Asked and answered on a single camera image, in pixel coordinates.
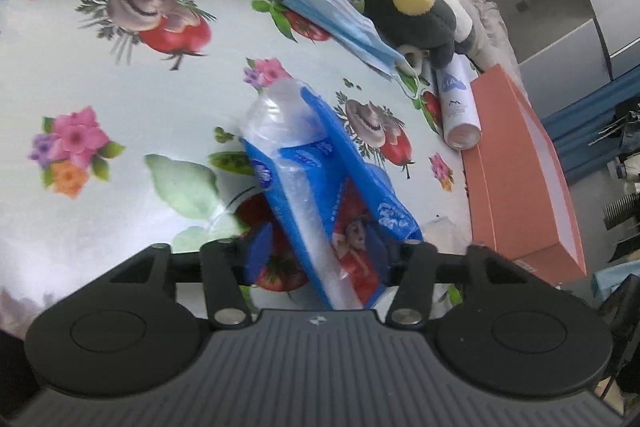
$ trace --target white spray can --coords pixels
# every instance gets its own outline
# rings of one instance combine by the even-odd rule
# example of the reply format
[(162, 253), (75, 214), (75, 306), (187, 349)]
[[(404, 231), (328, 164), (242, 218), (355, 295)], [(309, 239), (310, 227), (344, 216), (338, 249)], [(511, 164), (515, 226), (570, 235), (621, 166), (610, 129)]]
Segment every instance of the white spray can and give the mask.
[(480, 141), (482, 130), (471, 81), (478, 77), (466, 57), (455, 55), (451, 63), (436, 72), (444, 141), (458, 150), (472, 149)]

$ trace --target orange box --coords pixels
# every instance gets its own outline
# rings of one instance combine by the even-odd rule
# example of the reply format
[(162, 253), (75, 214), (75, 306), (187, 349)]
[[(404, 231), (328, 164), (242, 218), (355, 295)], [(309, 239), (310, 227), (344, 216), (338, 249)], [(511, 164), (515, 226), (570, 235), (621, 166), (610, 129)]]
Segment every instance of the orange box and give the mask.
[(462, 157), (474, 241), (552, 285), (586, 276), (569, 189), (540, 120), (500, 66), (471, 86), (482, 138)]

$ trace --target clear plastic bag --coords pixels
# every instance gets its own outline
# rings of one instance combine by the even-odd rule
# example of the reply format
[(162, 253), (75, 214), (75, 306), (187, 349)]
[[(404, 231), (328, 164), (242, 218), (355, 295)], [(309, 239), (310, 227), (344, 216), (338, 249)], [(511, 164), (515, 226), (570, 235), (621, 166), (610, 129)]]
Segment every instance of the clear plastic bag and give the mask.
[(321, 298), (333, 309), (361, 309), (385, 291), (374, 230), (422, 236), (336, 120), (308, 86), (282, 79), (261, 92), (241, 130), (260, 186)]

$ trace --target tablecloth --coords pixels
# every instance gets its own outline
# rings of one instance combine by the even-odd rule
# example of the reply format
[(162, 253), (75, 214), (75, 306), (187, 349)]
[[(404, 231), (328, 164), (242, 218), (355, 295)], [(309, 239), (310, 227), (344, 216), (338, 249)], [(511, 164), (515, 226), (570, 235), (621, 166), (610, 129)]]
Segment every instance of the tablecloth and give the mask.
[[(1, 0), (0, 64), (0, 327), (18, 335), (149, 244), (196, 250), (273, 219), (239, 123), (287, 76), (334, 107), (418, 223), (447, 216), (470, 237), (433, 81), (411, 100), (279, 0)], [(367, 134), (371, 105), (401, 128), (397, 144)], [(314, 298), (287, 251), (260, 286), (258, 307)]]

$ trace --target blue face mask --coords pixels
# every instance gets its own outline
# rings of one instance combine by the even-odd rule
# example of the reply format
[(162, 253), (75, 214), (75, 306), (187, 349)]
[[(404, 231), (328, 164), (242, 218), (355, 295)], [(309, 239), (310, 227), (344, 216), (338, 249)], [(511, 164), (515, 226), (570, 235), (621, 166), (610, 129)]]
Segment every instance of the blue face mask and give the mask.
[(348, 0), (284, 0), (283, 4), (331, 33), (356, 57), (388, 79), (396, 80), (405, 94), (414, 98), (396, 71), (396, 66), (406, 65), (410, 69), (409, 63), (380, 39), (373, 22)]

